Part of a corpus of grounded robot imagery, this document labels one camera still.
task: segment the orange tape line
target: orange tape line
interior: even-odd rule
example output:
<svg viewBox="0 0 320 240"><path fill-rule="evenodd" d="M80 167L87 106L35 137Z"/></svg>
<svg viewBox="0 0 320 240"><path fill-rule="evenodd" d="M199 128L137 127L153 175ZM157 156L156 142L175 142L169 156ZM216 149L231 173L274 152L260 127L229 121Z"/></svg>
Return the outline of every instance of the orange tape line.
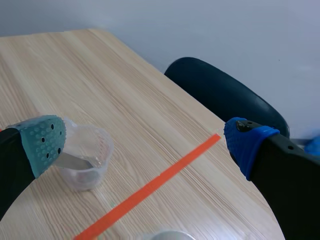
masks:
<svg viewBox="0 0 320 240"><path fill-rule="evenodd" d="M153 180L148 182L118 206L114 207L110 212L101 217L94 224L89 226L86 230L76 236L75 240L90 240L95 237L98 237L101 233L111 227L116 221L122 218L125 214L130 212L135 206L141 203L144 199L150 196L154 191L160 188L163 184L165 184L168 180L170 180L173 176L179 173L184 167L189 165L193 160L203 154L206 150L211 148L216 142L220 140L220 136L215 134L211 136L204 143L196 147L186 156L181 158L175 164L170 166L164 172L162 172L159 176L155 177Z"/></svg>

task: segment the robotic arm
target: robotic arm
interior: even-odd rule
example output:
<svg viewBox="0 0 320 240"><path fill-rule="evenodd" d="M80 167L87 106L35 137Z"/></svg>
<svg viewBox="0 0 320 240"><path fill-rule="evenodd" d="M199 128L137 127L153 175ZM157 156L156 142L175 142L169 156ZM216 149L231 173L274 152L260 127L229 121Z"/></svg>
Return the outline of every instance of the robotic arm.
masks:
<svg viewBox="0 0 320 240"><path fill-rule="evenodd" d="M285 239L320 239L320 158L244 118L229 120L224 134L232 159L268 202Z"/></svg>

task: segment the white wall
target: white wall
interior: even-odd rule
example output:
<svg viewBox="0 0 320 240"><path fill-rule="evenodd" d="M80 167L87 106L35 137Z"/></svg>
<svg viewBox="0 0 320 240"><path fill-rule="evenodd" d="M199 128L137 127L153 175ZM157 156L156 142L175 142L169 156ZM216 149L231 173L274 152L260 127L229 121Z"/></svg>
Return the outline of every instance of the white wall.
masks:
<svg viewBox="0 0 320 240"><path fill-rule="evenodd" d="M320 135L318 0L12 0L0 36L104 28L164 72L200 58L244 83L287 120Z"/></svg>

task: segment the measuring cup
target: measuring cup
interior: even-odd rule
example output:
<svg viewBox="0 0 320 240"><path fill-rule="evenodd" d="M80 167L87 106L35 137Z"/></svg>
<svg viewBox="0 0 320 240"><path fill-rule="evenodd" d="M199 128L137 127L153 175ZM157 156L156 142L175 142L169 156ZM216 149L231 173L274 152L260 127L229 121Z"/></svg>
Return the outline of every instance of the measuring cup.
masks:
<svg viewBox="0 0 320 240"><path fill-rule="evenodd" d="M114 151L110 135L102 128L93 125L77 125L64 118L66 140L63 152L87 160L92 168L74 170L59 167L66 184L75 190L86 191L96 187L105 176Z"/></svg>

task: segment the blue gripper pad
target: blue gripper pad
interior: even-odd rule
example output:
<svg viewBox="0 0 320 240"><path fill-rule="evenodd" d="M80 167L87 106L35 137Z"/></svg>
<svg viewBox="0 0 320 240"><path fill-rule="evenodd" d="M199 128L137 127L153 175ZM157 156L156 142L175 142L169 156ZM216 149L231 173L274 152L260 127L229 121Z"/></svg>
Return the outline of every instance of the blue gripper pad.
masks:
<svg viewBox="0 0 320 240"><path fill-rule="evenodd" d="M58 116L39 116L7 128L20 132L22 146L35 178L47 170L64 149L66 126Z"/></svg>
<svg viewBox="0 0 320 240"><path fill-rule="evenodd" d="M235 158L241 172L250 181L252 167L262 142L272 135L279 134L280 131L260 125L249 131L241 132L237 129L237 121L244 120L247 119L234 117L227 121L224 125L224 135L231 156Z"/></svg>

